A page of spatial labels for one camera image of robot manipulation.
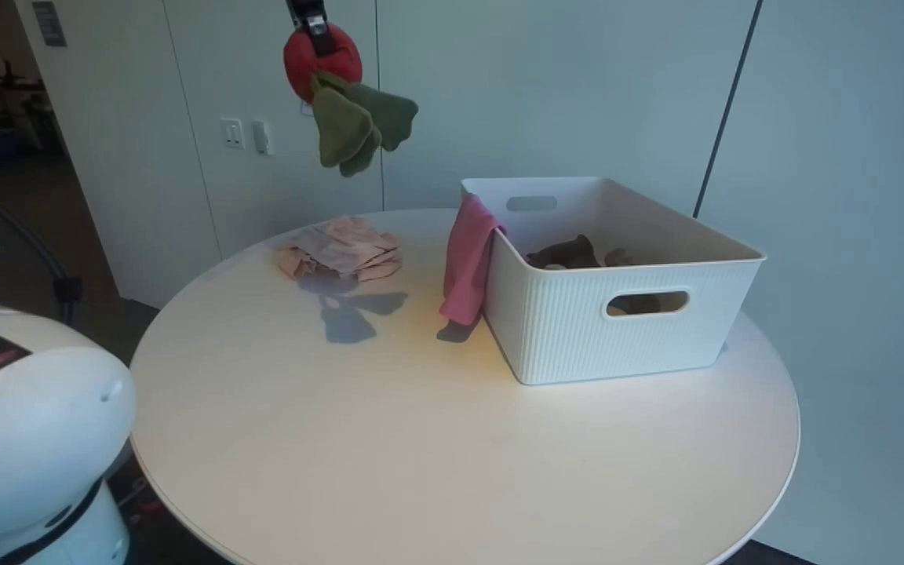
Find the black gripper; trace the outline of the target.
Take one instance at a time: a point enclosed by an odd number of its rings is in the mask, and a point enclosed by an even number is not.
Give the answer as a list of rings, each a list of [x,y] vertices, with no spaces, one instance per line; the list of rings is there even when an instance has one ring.
[[[315,54],[327,56],[334,52],[330,19],[323,0],[286,0],[291,21],[312,39]]]

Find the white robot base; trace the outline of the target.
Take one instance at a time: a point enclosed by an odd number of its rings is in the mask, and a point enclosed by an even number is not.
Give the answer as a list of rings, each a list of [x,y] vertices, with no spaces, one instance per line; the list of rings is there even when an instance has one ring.
[[[0,306],[0,565],[125,565],[106,471],[133,425],[136,379],[115,355]]]

